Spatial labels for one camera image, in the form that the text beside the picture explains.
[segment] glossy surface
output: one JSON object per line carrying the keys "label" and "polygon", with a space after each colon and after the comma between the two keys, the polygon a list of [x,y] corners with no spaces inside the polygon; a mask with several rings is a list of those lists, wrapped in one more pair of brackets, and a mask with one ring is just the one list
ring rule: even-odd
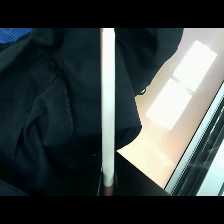
{"label": "glossy surface", "polygon": [[224,29],[186,28],[136,103],[140,135],[119,152],[165,187],[224,80]]}

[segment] dark clothing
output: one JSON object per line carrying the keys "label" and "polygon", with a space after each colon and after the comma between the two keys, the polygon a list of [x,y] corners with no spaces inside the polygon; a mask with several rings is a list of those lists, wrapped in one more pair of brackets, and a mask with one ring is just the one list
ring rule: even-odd
{"label": "dark clothing", "polygon": [[[116,149],[139,134],[134,97],[182,32],[115,29]],[[99,28],[33,29],[0,44],[0,62],[0,179],[29,194],[76,194],[101,150]]]}

